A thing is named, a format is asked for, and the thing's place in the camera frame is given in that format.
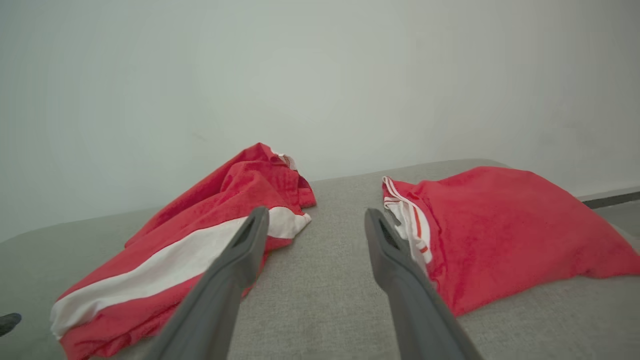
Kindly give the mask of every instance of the cloth fold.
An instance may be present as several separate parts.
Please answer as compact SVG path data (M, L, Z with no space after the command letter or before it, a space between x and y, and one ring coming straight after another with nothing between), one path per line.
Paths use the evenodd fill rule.
M419 184L383 178L398 233L454 315L576 275L640 274L603 218L528 171L477 167Z
M112 356L156 335L251 210L269 209L268 252L290 245L316 204L295 162L258 143L154 215L125 249L69 288L51 331L71 360Z

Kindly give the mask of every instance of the wall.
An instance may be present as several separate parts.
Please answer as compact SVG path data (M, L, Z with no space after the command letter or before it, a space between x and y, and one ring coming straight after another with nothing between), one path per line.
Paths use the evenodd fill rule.
M640 185L640 3L3 1L0 240L162 205L240 149Z

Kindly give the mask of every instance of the red cloth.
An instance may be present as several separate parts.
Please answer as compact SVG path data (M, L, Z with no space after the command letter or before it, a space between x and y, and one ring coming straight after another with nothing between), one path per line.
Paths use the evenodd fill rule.
M112 356L144 337L156 335L202 273L150 296L134 296L137 298L105 307L91 316L89 321L80 322L67 331L60 324L69 323L69 318L77 315L74 313L74 307L77 306L74 305L76 303L64 304L66 300L62 300L65 297L77 296L78 291L90 289L87 288L90 285L104 284L105 279L117 279L118 275L130 274L145 262L149 263L154 254L157 256L163 249L165 252L173 249L169 245L185 239L192 241L193 236L189 235L196 234L199 229L219 231L229 224L239 227L242 218L257 206L266 206L271 213L262 264L269 251L291 244L295 233L310 220L301 209L316 203L311 187L291 165L290 158L275 154L261 143L240 152L153 216L127 241L121 253L69 288L52 310L52 331L57 328L58 336L63 334L60 343L68 358L76 360L90 356ZM275 214L272 212L275 208L283 211ZM295 226L288 222L291 217L296 221ZM274 225L278 226L278 221L282 226L272 229ZM272 233L289 235L278 238L271 236ZM203 243L228 243L228 237L220 239L213 236ZM97 306L99 301L94 298L90 300ZM75 301L87 304L87 300Z
M385 206L413 210L413 235L427 230L420 252L456 316L576 275L640 274L640 256L609 223L532 172L478 167L417 185L385 178L383 192Z

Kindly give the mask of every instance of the baseboard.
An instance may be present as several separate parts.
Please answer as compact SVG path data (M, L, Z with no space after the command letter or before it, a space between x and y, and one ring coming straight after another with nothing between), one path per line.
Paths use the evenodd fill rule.
M591 209L623 204L624 202L640 200L640 186L580 196L578 199Z

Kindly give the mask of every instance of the orange stripe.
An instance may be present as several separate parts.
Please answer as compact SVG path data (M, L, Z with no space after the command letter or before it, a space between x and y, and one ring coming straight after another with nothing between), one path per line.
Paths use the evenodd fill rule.
M418 218L417 208L413 208L413 215L415 216L415 226L418 228L418 237L422 238L422 227L420 226L420 220Z

